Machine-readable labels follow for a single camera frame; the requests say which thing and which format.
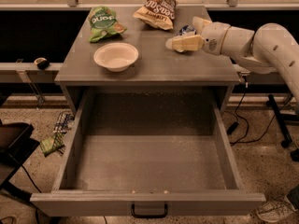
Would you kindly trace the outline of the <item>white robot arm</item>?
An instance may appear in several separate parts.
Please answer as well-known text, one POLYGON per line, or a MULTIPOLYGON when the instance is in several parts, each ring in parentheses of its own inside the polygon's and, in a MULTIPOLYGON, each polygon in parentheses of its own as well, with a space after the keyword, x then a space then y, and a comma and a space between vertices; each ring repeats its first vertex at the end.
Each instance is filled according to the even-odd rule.
POLYGON ((285 27, 267 23, 253 31, 200 17, 192 19, 192 27, 194 32, 169 38, 165 46, 223 55, 257 74, 277 70, 299 103, 299 44, 285 27))

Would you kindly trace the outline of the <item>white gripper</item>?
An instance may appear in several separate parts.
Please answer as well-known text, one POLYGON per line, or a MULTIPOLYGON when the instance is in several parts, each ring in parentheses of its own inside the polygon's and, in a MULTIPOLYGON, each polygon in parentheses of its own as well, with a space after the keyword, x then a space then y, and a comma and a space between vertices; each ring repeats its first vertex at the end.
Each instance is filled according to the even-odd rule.
POLYGON ((174 36, 165 42, 165 46, 179 51, 196 51, 202 48, 206 53, 221 55, 222 44, 231 25, 193 17, 192 26, 197 35, 174 36))

